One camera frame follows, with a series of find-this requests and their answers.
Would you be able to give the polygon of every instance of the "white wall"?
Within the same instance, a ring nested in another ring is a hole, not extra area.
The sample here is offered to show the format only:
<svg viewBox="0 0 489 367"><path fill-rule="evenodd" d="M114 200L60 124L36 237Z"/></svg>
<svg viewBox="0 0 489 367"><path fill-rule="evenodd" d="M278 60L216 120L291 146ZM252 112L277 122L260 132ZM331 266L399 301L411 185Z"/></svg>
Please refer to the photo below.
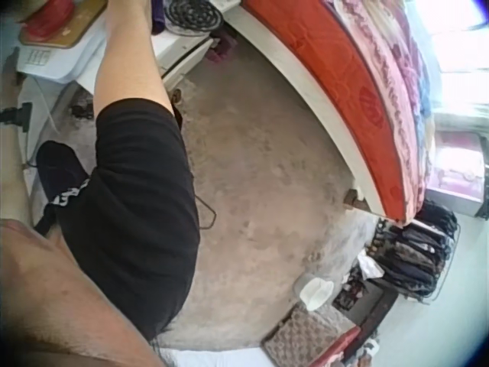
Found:
<svg viewBox="0 0 489 367"><path fill-rule="evenodd" d="M458 221L458 250L438 300L396 302L379 329L374 367L459 367L487 335L489 224L467 216Z"/></svg>

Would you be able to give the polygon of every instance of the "gray carpet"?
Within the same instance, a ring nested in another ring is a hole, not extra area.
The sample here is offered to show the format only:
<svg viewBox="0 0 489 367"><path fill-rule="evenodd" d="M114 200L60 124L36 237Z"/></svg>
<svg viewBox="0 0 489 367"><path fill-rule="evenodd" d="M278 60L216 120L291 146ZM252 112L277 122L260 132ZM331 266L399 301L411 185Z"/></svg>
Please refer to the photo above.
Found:
<svg viewBox="0 0 489 367"><path fill-rule="evenodd" d="M375 217L344 209L352 176L335 145L243 40L229 60L204 60L179 88L196 192L218 219L202 232L189 298L159 341L175 349L258 346L296 303L292 285L304 271L338 288ZM57 140L91 171L93 122L67 116ZM39 213L40 195L34 204ZM199 212L206 226L211 213Z"/></svg>

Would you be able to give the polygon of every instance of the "window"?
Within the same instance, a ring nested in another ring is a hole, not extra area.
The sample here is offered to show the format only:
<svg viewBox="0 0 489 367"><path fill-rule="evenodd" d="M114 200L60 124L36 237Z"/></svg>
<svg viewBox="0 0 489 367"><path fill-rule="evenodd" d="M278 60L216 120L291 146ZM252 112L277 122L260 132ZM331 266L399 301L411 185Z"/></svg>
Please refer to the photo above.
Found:
<svg viewBox="0 0 489 367"><path fill-rule="evenodd" d="M476 0L414 0L442 73L441 104L489 106L489 27Z"/></svg>

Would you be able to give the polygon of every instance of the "red mattress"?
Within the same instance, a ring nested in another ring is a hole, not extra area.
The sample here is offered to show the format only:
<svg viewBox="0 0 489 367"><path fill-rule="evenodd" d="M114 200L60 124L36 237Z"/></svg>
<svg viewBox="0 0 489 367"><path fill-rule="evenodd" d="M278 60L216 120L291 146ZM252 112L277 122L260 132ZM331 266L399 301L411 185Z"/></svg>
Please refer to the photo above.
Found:
<svg viewBox="0 0 489 367"><path fill-rule="evenodd" d="M246 0L243 6L289 47L332 100L364 157L386 217L409 221L412 192L406 192L389 115L337 14L320 0Z"/></svg>

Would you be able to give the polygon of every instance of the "bed leg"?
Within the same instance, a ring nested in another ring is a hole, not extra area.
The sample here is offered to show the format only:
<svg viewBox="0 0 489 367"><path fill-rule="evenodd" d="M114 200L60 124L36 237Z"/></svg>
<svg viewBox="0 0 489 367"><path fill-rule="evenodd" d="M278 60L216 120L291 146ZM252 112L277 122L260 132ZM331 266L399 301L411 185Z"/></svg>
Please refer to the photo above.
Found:
<svg viewBox="0 0 489 367"><path fill-rule="evenodd" d="M343 204L347 207L347 209L359 209L364 212L372 213L370 207L362 196L358 195L358 191L355 189L350 189L346 193L345 199L343 200Z"/></svg>

